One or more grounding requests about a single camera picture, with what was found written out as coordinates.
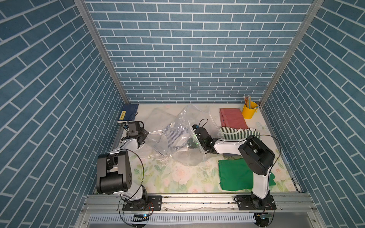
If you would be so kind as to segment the green white striped garment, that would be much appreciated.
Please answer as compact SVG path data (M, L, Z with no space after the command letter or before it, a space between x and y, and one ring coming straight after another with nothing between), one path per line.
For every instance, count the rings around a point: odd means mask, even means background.
M220 132L225 140L243 141L250 135L254 135L260 139L260 132L253 128L249 129L234 129L230 127L221 127Z

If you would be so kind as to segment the clear bag with striped clothes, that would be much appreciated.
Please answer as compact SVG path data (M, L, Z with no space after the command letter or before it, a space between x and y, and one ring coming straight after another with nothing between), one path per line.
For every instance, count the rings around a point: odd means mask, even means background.
M170 114L171 108L155 108L144 121L149 132L146 139L158 154L174 159L185 166L196 166L218 156L205 151L193 130L202 126L212 138L222 138L211 107L205 104L189 104Z

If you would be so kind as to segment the blue white striped tank top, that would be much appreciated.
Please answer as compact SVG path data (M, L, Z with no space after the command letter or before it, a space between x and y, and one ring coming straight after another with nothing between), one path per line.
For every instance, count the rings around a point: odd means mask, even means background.
M167 146L172 151L178 151L184 147L196 148L195 141L192 138L188 128L171 127L168 125L162 132L167 140Z

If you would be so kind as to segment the red garment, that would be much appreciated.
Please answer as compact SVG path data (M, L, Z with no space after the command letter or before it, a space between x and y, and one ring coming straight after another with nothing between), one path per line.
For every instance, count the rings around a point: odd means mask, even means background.
M248 129L239 108L220 108L220 121L222 127Z

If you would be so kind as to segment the bright green garment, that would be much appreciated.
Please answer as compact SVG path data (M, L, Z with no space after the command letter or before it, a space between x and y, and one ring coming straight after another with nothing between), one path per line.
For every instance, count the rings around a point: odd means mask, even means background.
M218 170L220 187L224 191L251 190L253 188L253 171L245 160L219 160Z

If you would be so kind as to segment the clear vacuum bag with valve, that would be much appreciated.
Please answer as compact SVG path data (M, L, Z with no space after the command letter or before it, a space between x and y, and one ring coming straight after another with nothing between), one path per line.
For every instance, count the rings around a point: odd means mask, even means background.
M162 136L162 132L168 125L171 127L179 127L179 124L175 122L176 118L176 115L169 114L161 108L152 110L148 118L143 121L145 130L149 132L146 142L149 145L167 145L167 140Z

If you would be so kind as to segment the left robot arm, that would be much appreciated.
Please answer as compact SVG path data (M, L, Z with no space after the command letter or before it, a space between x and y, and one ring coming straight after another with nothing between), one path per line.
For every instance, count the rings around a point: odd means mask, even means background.
M141 121L126 122L121 126L126 133L115 143L109 153L101 154L97 160L96 189L99 194L119 194L132 207L147 204L148 196L142 182L133 182L130 156L144 144L148 132Z

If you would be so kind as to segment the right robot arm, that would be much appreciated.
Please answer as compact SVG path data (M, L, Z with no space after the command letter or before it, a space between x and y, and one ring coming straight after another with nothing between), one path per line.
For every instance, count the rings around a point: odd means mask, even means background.
M212 138L204 127L197 124L194 124L192 128L200 146L207 153L238 155L253 172L251 195L239 197L240 210L248 209L249 205L256 210L265 210L267 206L273 211L277 209L269 189L270 172L274 165L275 154L267 145L255 135L249 135L243 141L227 141Z

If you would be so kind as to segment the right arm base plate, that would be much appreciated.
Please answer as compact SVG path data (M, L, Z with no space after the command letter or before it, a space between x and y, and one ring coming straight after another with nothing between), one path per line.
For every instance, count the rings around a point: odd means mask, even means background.
M238 204L240 211L274 211L277 209L274 198L270 193L264 199L261 199L254 194L236 195L233 199Z

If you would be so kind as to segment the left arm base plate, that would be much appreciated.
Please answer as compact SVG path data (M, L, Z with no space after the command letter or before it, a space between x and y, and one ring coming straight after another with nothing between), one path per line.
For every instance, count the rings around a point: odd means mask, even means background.
M123 211L160 211L162 205L161 195L147 195L141 199L128 201L123 204Z

